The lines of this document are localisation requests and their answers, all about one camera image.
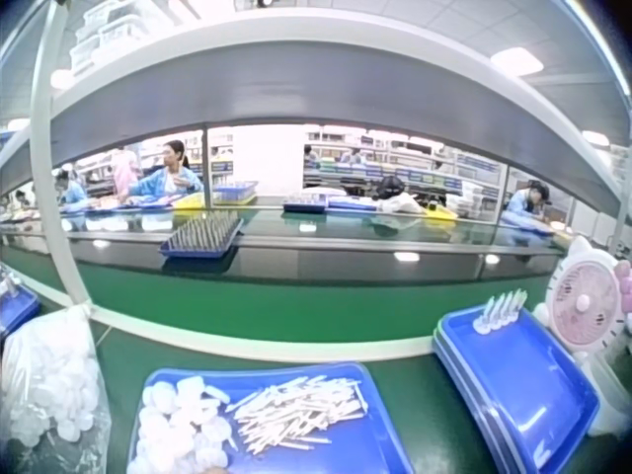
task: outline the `worker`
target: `worker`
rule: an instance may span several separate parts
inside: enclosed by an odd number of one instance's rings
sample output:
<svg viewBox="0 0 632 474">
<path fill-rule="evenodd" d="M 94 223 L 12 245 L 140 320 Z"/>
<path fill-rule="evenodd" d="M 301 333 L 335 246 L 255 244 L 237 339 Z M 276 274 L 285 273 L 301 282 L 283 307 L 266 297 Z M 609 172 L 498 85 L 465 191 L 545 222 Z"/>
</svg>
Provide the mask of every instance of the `worker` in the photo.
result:
<svg viewBox="0 0 632 474">
<path fill-rule="evenodd" d="M 55 178 L 55 187 L 62 193 L 60 203 L 74 204 L 88 198 L 86 190 L 74 180 L 71 180 L 66 170 L 61 170 Z"/>
<path fill-rule="evenodd" d="M 120 200 L 126 200 L 129 196 L 161 198 L 201 191 L 198 176 L 183 165 L 186 159 L 185 144 L 180 140 L 170 141 L 163 149 L 164 168 L 131 185 L 127 192 L 119 195 Z"/>
<path fill-rule="evenodd" d="M 312 145 L 305 145 L 303 147 L 303 163 L 309 168 L 318 167 L 318 155 L 312 150 Z"/>
<path fill-rule="evenodd" d="M 516 191 L 510 200 L 507 211 L 517 215 L 544 220 L 542 205 L 548 203 L 549 188 L 539 181 L 531 181 L 529 187 Z"/>
<path fill-rule="evenodd" d="M 17 201 L 18 207 L 22 209 L 28 209 L 31 207 L 31 203 L 27 199 L 27 194 L 22 190 L 16 191 L 16 201 Z"/>
<path fill-rule="evenodd" d="M 340 159 L 340 162 L 363 165 L 364 163 L 366 163 L 366 158 L 364 158 L 360 154 L 359 148 L 354 148 L 352 151 L 344 153 Z"/>
</svg>

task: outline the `blue shirt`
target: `blue shirt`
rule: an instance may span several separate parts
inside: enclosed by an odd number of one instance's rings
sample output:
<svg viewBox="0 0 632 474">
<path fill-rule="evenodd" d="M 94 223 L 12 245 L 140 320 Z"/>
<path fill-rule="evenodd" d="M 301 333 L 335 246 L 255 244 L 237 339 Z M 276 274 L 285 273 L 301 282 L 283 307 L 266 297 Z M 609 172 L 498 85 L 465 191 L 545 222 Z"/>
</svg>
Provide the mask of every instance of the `blue shirt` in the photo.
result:
<svg viewBox="0 0 632 474">
<path fill-rule="evenodd" d="M 528 210 L 526 210 L 526 206 L 528 204 L 528 201 L 527 201 L 528 196 L 529 196 L 529 190 L 516 191 L 513 194 L 512 199 L 510 200 L 510 203 L 507 205 L 507 210 L 509 212 L 513 212 L 514 214 L 522 215 L 526 217 L 530 217 L 530 216 L 533 216 L 533 214 L 537 214 L 537 212 L 535 212 L 535 208 L 533 209 L 533 212 L 529 212 Z"/>
<path fill-rule="evenodd" d="M 63 194 L 63 199 L 66 204 L 74 204 L 81 200 L 87 199 L 88 195 L 81 185 L 75 181 L 68 182 L 68 189 Z"/>
<path fill-rule="evenodd" d="M 129 194 L 131 196 L 154 196 L 155 198 L 161 198 L 165 196 L 165 183 L 167 182 L 167 167 L 158 170 L 147 178 L 143 178 L 135 185 L 131 185 L 129 187 Z M 185 168 L 182 166 L 180 168 L 180 172 L 178 173 L 178 178 L 182 178 L 183 180 L 187 180 L 191 183 L 191 186 L 188 189 L 185 188 L 177 188 L 175 193 L 171 193 L 174 195 L 181 195 L 184 193 L 197 193 L 201 191 L 201 181 L 193 171 L 189 168 Z"/>
</svg>

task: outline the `wall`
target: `wall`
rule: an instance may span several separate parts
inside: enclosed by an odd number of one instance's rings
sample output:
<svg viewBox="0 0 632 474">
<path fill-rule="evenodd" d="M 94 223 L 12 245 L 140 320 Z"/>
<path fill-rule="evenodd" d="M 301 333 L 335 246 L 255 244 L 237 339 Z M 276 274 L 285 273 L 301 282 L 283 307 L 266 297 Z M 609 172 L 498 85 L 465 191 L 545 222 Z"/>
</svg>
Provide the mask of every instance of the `wall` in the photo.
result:
<svg viewBox="0 0 632 474">
<path fill-rule="evenodd" d="M 233 128 L 233 177 L 258 181 L 259 196 L 286 196 L 303 186 L 301 125 L 253 125 Z"/>
</svg>

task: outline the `stacked trays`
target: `stacked trays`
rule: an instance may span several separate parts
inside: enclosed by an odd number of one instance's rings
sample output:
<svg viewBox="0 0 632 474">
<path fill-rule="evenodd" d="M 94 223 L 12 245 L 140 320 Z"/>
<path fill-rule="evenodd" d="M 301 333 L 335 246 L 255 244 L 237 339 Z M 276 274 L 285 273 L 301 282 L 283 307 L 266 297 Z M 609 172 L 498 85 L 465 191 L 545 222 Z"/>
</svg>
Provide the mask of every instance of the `stacked trays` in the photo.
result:
<svg viewBox="0 0 632 474">
<path fill-rule="evenodd" d="M 597 412 L 594 389 L 528 311 L 482 336 L 472 323 L 483 309 L 444 316 L 434 331 L 434 350 L 499 472 L 560 472 Z"/>
<path fill-rule="evenodd" d="M 16 286 L 16 290 L 15 296 L 7 292 L 0 297 L 1 340 L 16 332 L 40 311 L 40 302 L 34 293 L 23 286 Z"/>
<path fill-rule="evenodd" d="M 160 246 L 165 257 L 220 259 L 243 224 L 237 212 L 216 211 L 190 219 Z"/>
<path fill-rule="evenodd" d="M 360 382 L 358 388 L 367 405 L 367 415 L 356 420 L 342 421 L 330 425 L 324 431 L 311 436 L 325 437 L 331 443 L 317 444 L 311 450 L 272 446 L 254 455 L 247 452 L 243 438 L 238 434 L 240 426 L 235 421 L 235 412 L 223 414 L 232 427 L 237 449 L 226 447 L 228 471 L 231 474 L 296 473 L 301 471 L 319 473 L 413 473 L 399 437 L 395 432 L 388 412 L 368 371 L 358 363 L 336 363 L 312 365 L 277 370 L 253 371 L 192 371 L 161 369 L 149 376 L 145 387 L 156 382 L 172 385 L 184 378 L 201 376 L 204 384 L 212 385 L 225 392 L 231 403 L 272 385 L 281 385 L 298 377 L 327 379 L 346 378 Z M 136 416 L 129 447 L 128 460 L 136 455 L 139 422 Z"/>
<path fill-rule="evenodd" d="M 283 203 L 285 212 L 307 212 L 322 214 L 327 208 L 326 195 L 293 195 Z"/>
</svg>

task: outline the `plastic bag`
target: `plastic bag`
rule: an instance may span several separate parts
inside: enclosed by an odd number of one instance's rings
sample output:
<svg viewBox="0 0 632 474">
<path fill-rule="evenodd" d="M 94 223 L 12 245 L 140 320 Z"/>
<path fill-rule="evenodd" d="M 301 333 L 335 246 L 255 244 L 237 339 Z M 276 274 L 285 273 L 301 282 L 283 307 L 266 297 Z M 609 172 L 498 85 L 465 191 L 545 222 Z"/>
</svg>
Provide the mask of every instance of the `plastic bag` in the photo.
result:
<svg viewBox="0 0 632 474">
<path fill-rule="evenodd" d="M 112 419 L 88 306 L 41 316 L 2 359 L 0 459 L 9 472 L 106 472 Z"/>
</svg>

